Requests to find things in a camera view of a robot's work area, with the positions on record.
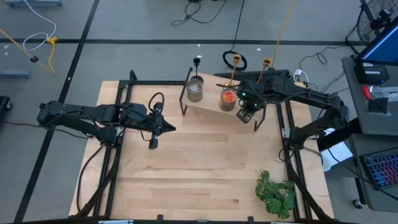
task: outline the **plant leaf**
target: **plant leaf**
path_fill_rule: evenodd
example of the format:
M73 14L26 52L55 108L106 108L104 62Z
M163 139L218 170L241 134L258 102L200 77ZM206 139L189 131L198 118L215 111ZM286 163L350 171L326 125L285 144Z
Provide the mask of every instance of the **plant leaf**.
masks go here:
M269 172L268 171L262 171L261 172L261 180L263 182L267 182L269 180Z
M280 202L280 200L277 200L276 198L270 198L268 200L267 205L270 206L271 214L276 214L281 208L282 203Z
M270 213L270 214L271 214L271 207L269 206L269 204L268 204L268 203L266 204L266 210L267 210L267 212L268 212L268 213Z
M279 192L279 184L278 183L274 183L274 182L272 182L272 181L270 181L271 182L271 188L272 188L272 191L273 192Z
M275 192L274 197L280 201L283 201L285 197L280 192Z
M294 208L294 196L288 195L284 198L283 207L289 211Z
M279 189L286 189L285 183L278 183Z
M265 192L264 196L266 198L264 202L268 202L269 199L274 198L274 194L272 192Z
M274 193L274 189L272 188L272 181L267 181L265 187L266 187L266 192Z
M278 217L281 219L286 219L290 217L290 213L285 209L280 209L277 213Z
M258 189L260 189L260 188L261 188L260 186L257 186L257 187L256 187L256 196L257 196L260 200L264 201L264 200L266 199L266 195L265 195L264 193L262 193L260 190L258 190Z
M294 196L296 196L296 192L294 189L290 189L290 190L286 190L287 191L287 195L290 195L294 198Z
M285 189L286 190L292 190L292 189L294 189L294 182L293 181L290 181L290 180L288 180L288 181L284 181L284 184L285 184Z

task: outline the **wooden tabletop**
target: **wooden tabletop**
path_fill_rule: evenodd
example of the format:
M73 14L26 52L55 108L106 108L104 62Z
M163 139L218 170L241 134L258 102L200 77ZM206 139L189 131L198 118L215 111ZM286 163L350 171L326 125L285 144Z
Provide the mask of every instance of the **wooden tabletop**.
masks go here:
M114 103L118 82L103 82L98 104ZM266 212L254 189L260 170L268 170L276 182L287 180L276 107L267 107L257 132L230 114L189 106L182 116L178 99L183 86L134 85L131 101L147 105L160 91L165 95L163 115L177 130L159 137L156 150L136 130L124 137L111 218L165 220L277 221ZM282 106L288 126L285 106ZM292 102L296 126L311 122L307 105ZM313 140L305 146L318 150ZM89 139L82 165L99 148ZM318 155L301 151L307 189L326 214L333 217L325 176ZM104 149L88 164L81 184L83 206L98 186ZM106 201L103 197L102 214ZM298 194L301 217L304 217ZM76 214L76 194L70 209Z

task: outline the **blue screen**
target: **blue screen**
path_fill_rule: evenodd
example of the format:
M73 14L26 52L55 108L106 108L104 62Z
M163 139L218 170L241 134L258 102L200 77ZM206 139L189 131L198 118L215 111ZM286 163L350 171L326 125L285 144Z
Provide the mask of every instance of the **blue screen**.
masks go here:
M398 26L392 28L390 33L381 39L364 56L363 60L380 62L398 62Z

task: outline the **white cable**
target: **white cable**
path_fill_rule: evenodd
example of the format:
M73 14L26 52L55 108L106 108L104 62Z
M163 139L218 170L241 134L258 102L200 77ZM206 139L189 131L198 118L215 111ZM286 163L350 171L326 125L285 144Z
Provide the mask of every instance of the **white cable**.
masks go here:
M304 71L301 71L305 75L305 79L307 79L307 83L310 83L310 80L308 80L308 76Z
M54 22L52 22L51 20L46 19L46 18L44 18L43 16L41 16L39 13L35 12L35 11L33 10L32 6L30 6L29 3L28 3L26 0L24 0L24 1L25 1L25 3L27 4L27 6L29 7L29 9L32 10L32 12L33 12L34 14L36 14L36 15L39 16L40 18L44 19L45 21L51 22L51 23L54 25L54 31L52 32L51 35L48 35L48 34L46 34L45 32L39 32L39 33L36 33L36 34L31 35L30 37L28 37L28 38L26 38L26 39L24 40L24 42L22 43L22 46L24 47L24 49L27 50L27 51L32 51L32 50L36 50L36 49L38 49L39 47L41 47L41 46L47 41L47 39L51 38L51 37L54 35L55 31L57 30L57 25L56 25ZM34 37L34 36L37 36L37 35L42 35L42 34L45 35L46 38L45 38L45 40L43 40L43 42L42 42L41 44L39 44L38 46L36 46L36 47L33 48L33 49L27 49L27 48L25 47L25 43L26 43L30 38L32 38L32 37Z
M307 83L310 83L310 80L308 79L307 74L301 69L296 69L296 71L294 71L294 75L293 75L294 82L298 82L298 80L296 80L295 76L298 75L298 79L300 79L301 74L304 74L305 79L307 80Z

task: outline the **wheel caster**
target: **wheel caster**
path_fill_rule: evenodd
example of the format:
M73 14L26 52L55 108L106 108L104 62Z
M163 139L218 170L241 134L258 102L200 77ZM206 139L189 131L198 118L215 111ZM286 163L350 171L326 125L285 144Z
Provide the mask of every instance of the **wheel caster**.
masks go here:
M7 110L11 110L12 109L12 104L8 103L7 106L6 106L6 109Z
M363 208L363 204L361 203L361 201L359 201L359 199L353 200L353 205L354 205L357 209L362 209L362 208Z

